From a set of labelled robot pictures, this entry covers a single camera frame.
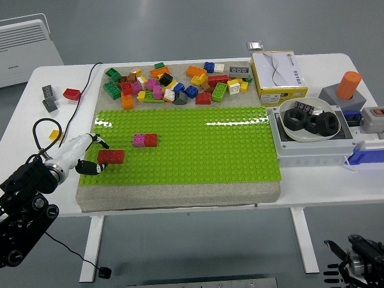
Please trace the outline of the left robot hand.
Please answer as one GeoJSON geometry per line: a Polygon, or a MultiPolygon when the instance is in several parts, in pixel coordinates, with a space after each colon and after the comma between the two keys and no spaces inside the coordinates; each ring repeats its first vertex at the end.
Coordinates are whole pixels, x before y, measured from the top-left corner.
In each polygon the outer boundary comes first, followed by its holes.
{"type": "Polygon", "coordinates": [[[99,134],[86,133],[65,142],[51,159],[45,161],[44,165],[53,169],[58,174],[59,180],[63,182],[68,177],[70,169],[77,165],[78,160],[93,142],[97,142],[103,148],[109,149],[109,145],[99,134]]]}

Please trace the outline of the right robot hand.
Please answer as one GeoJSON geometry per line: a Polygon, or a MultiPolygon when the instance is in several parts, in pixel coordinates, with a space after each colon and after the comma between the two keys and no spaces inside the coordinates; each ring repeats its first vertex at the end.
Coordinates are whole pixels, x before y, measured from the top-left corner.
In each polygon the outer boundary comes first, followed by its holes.
{"type": "Polygon", "coordinates": [[[349,265],[351,264],[351,259],[349,255],[340,248],[334,241],[325,240],[325,245],[330,248],[331,252],[338,257],[340,260],[339,263],[331,263],[327,265],[327,270],[323,273],[325,276],[338,276],[340,279],[330,278],[325,280],[326,283],[332,284],[341,284],[345,287],[351,287],[350,274],[349,274],[349,265]]]}

